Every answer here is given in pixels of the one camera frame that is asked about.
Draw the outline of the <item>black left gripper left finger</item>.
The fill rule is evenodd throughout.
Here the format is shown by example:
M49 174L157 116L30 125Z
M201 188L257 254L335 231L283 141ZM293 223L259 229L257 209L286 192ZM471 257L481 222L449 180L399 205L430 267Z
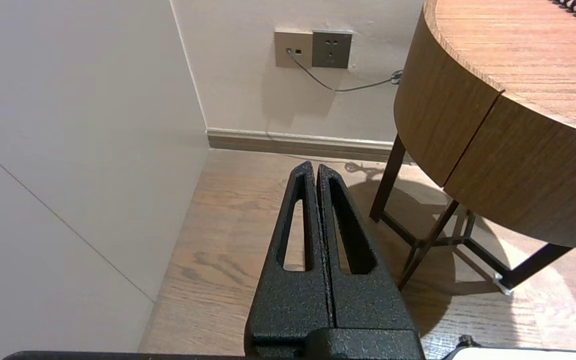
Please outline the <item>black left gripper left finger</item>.
M302 202L304 271L284 268L295 205ZM313 164L288 177L279 214L244 327L253 358L301 358L311 332L330 324L325 256Z

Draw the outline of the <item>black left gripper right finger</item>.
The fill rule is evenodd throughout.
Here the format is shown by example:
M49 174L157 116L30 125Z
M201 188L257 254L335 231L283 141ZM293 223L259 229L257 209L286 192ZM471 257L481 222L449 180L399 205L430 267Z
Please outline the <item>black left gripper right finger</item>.
M419 331L341 175L317 174L331 323L318 358L423 358Z

